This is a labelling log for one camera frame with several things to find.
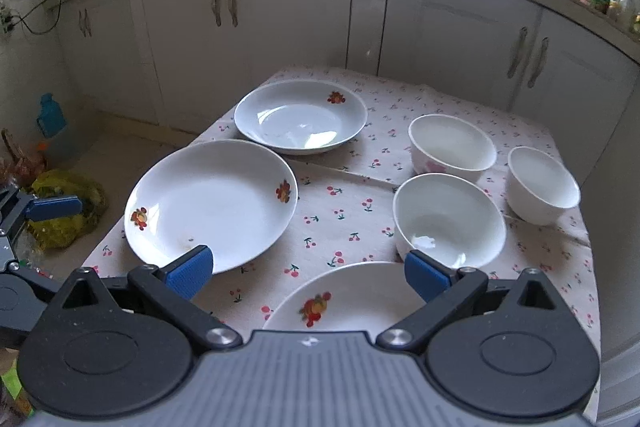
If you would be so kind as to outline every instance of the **white bowl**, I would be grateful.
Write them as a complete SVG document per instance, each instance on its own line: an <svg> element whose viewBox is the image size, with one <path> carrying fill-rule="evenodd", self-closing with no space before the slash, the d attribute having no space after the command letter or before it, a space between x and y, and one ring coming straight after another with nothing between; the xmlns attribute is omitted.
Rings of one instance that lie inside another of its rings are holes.
<svg viewBox="0 0 640 427"><path fill-rule="evenodd" d="M418 174L444 172L477 182L497 158L494 142L475 125L446 114L426 114L409 126Z"/></svg>
<svg viewBox="0 0 640 427"><path fill-rule="evenodd" d="M531 147L509 151L507 202L532 225L551 225L580 203L580 187L571 173L548 154Z"/></svg>
<svg viewBox="0 0 640 427"><path fill-rule="evenodd" d="M204 142L142 176L127 201L124 229L145 263L164 266L206 245L219 273L275 243L297 202L296 178L273 151L244 140Z"/></svg>
<svg viewBox="0 0 640 427"><path fill-rule="evenodd" d="M424 306L399 263L356 263L300 286L265 322L265 330L368 331L372 341Z"/></svg>
<svg viewBox="0 0 640 427"><path fill-rule="evenodd" d="M247 138L283 154L325 152L350 140L367 123L362 99L337 84L284 80L250 92L234 112Z"/></svg>
<svg viewBox="0 0 640 427"><path fill-rule="evenodd" d="M473 183L450 174L421 174L394 196L396 248L404 260L423 251L451 268L480 268L494 260L506 240L504 218Z"/></svg>

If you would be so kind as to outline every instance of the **silver screw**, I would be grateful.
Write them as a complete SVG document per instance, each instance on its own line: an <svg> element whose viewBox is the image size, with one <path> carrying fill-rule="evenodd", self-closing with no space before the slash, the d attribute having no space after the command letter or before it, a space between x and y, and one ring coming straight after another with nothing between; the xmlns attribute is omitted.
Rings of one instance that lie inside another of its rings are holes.
<svg viewBox="0 0 640 427"><path fill-rule="evenodd" d="M401 330L400 328L383 331L381 337L391 346L406 346L413 339L413 335L409 331Z"/></svg>
<svg viewBox="0 0 640 427"><path fill-rule="evenodd" d="M213 328L207 331L207 340L217 346L228 346L238 339L238 334L234 330L227 328Z"/></svg>

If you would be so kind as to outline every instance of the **kitchen cabinet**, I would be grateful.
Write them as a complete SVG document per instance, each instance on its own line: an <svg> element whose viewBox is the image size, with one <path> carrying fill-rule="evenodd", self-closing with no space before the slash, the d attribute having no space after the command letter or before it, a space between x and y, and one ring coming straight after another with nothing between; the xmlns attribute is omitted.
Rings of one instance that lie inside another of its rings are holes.
<svg viewBox="0 0 640 427"><path fill-rule="evenodd" d="M591 32L545 10L513 112L546 125L579 184L602 154L640 67Z"/></svg>
<svg viewBox="0 0 640 427"><path fill-rule="evenodd" d="M541 11L526 0L387 0L378 74L507 110Z"/></svg>
<svg viewBox="0 0 640 427"><path fill-rule="evenodd" d="M100 110L158 123L143 82L129 0L72 0L58 36L70 76Z"/></svg>
<svg viewBox="0 0 640 427"><path fill-rule="evenodd" d="M143 0L170 126L201 132L284 66L345 67L351 0Z"/></svg>

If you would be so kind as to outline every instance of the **plate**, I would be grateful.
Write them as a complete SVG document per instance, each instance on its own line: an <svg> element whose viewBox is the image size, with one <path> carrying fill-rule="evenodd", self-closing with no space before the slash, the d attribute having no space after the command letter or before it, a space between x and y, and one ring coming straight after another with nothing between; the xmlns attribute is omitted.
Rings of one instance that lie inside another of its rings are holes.
<svg viewBox="0 0 640 427"><path fill-rule="evenodd" d="M287 297L265 330L368 331L372 341L424 306L404 280L404 264L355 263L310 280Z"/></svg>
<svg viewBox="0 0 640 427"><path fill-rule="evenodd" d="M197 245L213 273L248 263L287 228L298 186L286 162L244 140L191 145L151 167L129 196L125 234L142 261L164 266Z"/></svg>
<svg viewBox="0 0 640 427"><path fill-rule="evenodd" d="M274 151L316 154L356 136L367 123L367 107L357 94L337 84L283 80L244 97L234 121L247 138Z"/></svg>

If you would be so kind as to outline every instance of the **blue gripper pad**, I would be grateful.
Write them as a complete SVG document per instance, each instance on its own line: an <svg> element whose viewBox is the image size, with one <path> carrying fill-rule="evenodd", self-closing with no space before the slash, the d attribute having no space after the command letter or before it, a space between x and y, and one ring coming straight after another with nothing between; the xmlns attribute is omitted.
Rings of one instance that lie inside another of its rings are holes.
<svg viewBox="0 0 640 427"><path fill-rule="evenodd" d="M429 302L451 287L451 277L420 259L418 254L421 252L411 251L407 254L404 260L404 279L425 302Z"/></svg>
<svg viewBox="0 0 640 427"><path fill-rule="evenodd" d="M176 261L160 269L162 281L180 297L191 300L213 272L213 254L209 247L199 245Z"/></svg>

